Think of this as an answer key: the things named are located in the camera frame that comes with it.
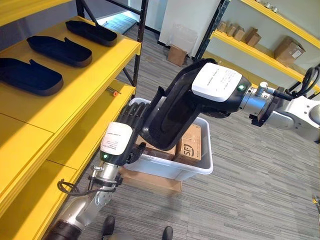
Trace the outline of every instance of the white label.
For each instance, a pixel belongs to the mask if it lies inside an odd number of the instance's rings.
[[[112,155],[122,154],[129,142],[132,134],[132,128],[124,123],[110,122],[103,140],[100,150]]]
[[[295,53],[292,54],[291,56],[292,56],[294,59],[297,59],[297,57],[299,57],[301,54],[302,54],[302,52],[300,52],[299,50],[297,50],[297,51],[295,51]]]
[[[203,98],[224,102],[234,92],[241,77],[235,70],[208,62],[195,77],[191,90]]]

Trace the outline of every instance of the black tray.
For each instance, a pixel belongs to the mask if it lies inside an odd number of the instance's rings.
[[[112,47],[117,43],[117,34],[103,26],[93,26],[83,21],[67,21],[67,29],[98,44]]]
[[[30,47],[48,57],[74,67],[85,67],[92,61],[90,49],[81,46],[68,38],[60,41],[51,36],[32,36],[27,38]]]
[[[28,64],[14,58],[0,58],[0,81],[40,96],[55,94],[64,84],[60,73],[32,59]]]

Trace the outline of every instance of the black shoe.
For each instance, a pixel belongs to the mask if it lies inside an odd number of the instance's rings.
[[[174,230],[172,229],[172,227],[167,226],[162,234],[162,240],[172,240],[174,236]]]
[[[103,228],[102,228],[102,237],[101,237],[102,240],[104,239],[104,236],[112,235],[114,233],[115,223],[116,223],[116,220],[113,216],[108,216],[104,220]]]

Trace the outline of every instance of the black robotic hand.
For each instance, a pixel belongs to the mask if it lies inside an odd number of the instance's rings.
[[[146,144],[136,146],[136,141],[143,127],[144,116],[149,104],[127,104],[115,122],[106,130],[100,146],[100,158],[104,162],[123,166],[138,160]]]

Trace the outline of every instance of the small cardboard box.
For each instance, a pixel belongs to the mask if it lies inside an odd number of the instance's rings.
[[[261,39],[261,36],[257,33],[258,29],[252,28],[248,36],[245,38],[245,43],[251,47],[254,47]]]
[[[242,27],[238,26],[234,32],[233,37],[235,40],[241,41],[241,39],[244,37],[244,35],[245,35],[245,30]]]
[[[286,36],[274,51],[274,58],[288,67],[305,52],[302,45],[290,36]]]
[[[185,62],[187,52],[181,48],[171,45],[167,60],[175,65],[182,66]]]
[[[218,27],[216,28],[219,32],[224,32],[227,28],[227,24],[224,21],[221,21],[218,25]]]
[[[176,146],[175,159],[178,163],[194,165],[201,161],[201,128],[192,124]]]
[[[182,181],[155,176],[138,171],[130,171],[121,167],[119,170],[123,177],[123,184],[149,190],[155,194],[161,194],[168,197],[180,194],[182,192]]]
[[[229,36],[229,37],[232,37],[234,34],[235,34],[235,31],[237,29],[237,26],[234,25],[234,24],[230,24],[226,34]]]
[[[147,143],[141,136],[138,136],[135,144],[139,145],[140,143],[145,142],[145,150],[143,151],[144,154],[161,158],[161,159],[167,159],[167,160],[172,160],[175,157],[176,154],[176,146],[171,148],[168,151],[162,151],[154,146],[152,146],[150,143]]]

